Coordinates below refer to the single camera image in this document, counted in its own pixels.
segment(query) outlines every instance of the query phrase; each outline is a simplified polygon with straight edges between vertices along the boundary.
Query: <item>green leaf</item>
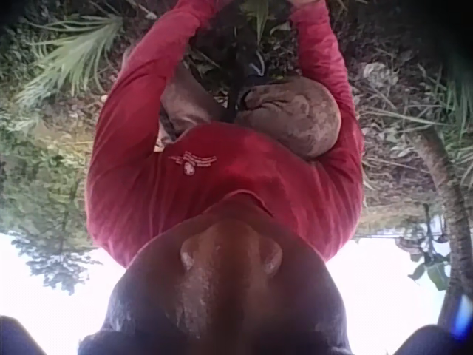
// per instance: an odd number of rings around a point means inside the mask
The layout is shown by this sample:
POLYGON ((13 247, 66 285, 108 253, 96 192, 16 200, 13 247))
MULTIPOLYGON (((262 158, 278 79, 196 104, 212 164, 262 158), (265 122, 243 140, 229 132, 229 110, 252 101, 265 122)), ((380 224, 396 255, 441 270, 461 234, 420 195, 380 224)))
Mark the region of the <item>green leaf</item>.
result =
POLYGON ((419 261, 421 261, 421 259, 422 259, 422 254, 414 254, 414 255, 411 254, 411 261, 413 261, 414 263, 418 263, 419 261))
POLYGON ((427 268, 427 275, 429 279, 435 284, 437 290, 445 291, 449 285, 449 277, 445 273, 445 265, 438 263, 427 268))
POLYGON ((248 16, 256 18, 256 38, 259 44, 269 17, 268 0, 246 0, 241 8, 248 16))
POLYGON ((415 268, 414 272, 411 275, 408 275, 408 277, 413 279, 414 281, 417 281, 422 277, 425 271, 426 271, 426 267, 424 263, 421 263, 420 265, 418 265, 417 268, 415 268))

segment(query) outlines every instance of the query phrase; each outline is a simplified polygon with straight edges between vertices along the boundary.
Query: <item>red long-sleeve shirt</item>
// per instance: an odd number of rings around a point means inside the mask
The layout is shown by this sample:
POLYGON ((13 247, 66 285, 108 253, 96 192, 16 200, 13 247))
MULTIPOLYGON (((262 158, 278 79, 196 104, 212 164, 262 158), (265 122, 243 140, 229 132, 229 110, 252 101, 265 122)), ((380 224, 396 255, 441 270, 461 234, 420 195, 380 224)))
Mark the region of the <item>red long-sleeve shirt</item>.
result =
POLYGON ((214 11, 181 1, 131 54, 97 123, 86 185, 89 233, 126 267, 151 239, 243 192, 329 260, 360 215, 363 138, 324 1, 291 19, 303 75, 325 85, 341 111, 329 152, 307 163, 258 132, 222 123, 195 127, 153 152, 159 97, 189 38, 214 11))

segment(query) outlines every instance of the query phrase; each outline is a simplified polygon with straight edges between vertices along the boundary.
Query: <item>bright sky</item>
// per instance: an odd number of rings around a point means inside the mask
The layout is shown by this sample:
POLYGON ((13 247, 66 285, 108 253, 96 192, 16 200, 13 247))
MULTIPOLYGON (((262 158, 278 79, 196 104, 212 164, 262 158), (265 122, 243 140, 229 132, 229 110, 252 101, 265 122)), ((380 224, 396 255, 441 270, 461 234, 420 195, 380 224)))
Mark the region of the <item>bright sky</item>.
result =
MULTIPOLYGON (((123 269, 98 250, 103 266, 91 267, 90 281, 68 296, 31 277, 10 241, 0 234, 0 314, 17 318, 48 355, 76 354, 79 340, 100 328, 123 269)), ((407 277, 415 264, 393 240, 349 242, 328 266, 345 301, 355 354, 392 354, 416 329, 436 322, 444 292, 426 275, 418 284, 407 277)))

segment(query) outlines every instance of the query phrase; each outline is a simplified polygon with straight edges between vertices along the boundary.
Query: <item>hand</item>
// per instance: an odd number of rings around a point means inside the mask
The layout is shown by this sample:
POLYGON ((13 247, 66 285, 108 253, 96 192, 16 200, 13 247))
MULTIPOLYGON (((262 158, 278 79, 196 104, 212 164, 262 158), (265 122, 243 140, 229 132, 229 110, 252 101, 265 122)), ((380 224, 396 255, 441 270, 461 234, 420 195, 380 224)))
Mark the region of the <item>hand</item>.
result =
POLYGON ((324 1, 324 0, 288 0, 294 7, 302 7, 307 4, 312 4, 314 2, 318 1, 324 1))

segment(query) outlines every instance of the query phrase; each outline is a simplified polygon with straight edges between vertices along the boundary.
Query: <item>printed emblem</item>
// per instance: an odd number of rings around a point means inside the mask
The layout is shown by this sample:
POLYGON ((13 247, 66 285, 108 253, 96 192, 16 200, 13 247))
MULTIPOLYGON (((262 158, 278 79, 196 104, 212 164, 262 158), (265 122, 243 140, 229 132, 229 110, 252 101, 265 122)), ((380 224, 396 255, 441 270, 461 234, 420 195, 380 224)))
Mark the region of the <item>printed emblem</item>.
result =
POLYGON ((192 176, 195 174, 196 167, 208 168, 217 160, 217 157, 200 158, 186 151, 182 157, 172 156, 169 157, 169 159, 174 160, 177 165, 182 165, 184 168, 184 174, 192 176))

